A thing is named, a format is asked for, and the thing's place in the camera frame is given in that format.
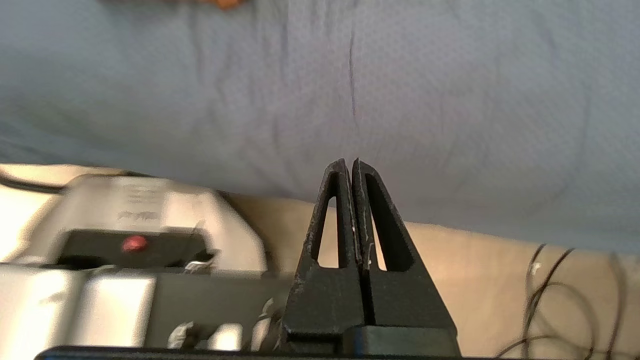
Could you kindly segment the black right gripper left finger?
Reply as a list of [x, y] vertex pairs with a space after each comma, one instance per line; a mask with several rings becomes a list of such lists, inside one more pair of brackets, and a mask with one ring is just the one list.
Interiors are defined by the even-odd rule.
[[[319, 263], [323, 228], [336, 200], [338, 267]], [[365, 320], [351, 182], [344, 159], [325, 169], [281, 319], [279, 348], [286, 353], [341, 353], [343, 334]]]

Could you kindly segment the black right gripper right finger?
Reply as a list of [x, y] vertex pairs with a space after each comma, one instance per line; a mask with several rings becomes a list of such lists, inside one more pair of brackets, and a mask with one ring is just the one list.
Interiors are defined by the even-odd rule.
[[454, 330], [381, 175], [361, 159], [352, 166], [352, 197], [366, 320], [375, 326]]

